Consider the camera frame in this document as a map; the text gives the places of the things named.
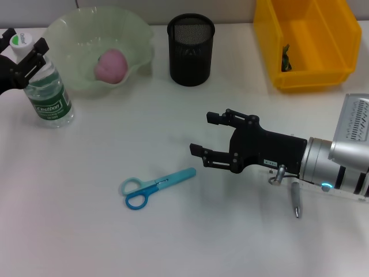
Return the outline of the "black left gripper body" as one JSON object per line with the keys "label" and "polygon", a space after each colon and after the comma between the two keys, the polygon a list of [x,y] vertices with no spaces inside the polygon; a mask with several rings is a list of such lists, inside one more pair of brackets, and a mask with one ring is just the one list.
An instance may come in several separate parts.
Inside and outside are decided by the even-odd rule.
{"label": "black left gripper body", "polygon": [[1,55],[1,94],[11,89],[23,89],[23,83],[16,74],[18,66],[10,58]]}

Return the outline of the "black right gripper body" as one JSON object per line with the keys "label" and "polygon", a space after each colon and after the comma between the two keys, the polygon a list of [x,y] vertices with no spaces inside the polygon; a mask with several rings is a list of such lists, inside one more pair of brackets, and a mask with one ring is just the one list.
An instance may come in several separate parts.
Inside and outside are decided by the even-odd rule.
{"label": "black right gripper body", "polygon": [[263,129],[256,115],[230,114],[228,124],[235,128],[229,142],[230,171],[241,173],[250,165],[277,169],[299,175],[307,140]]}

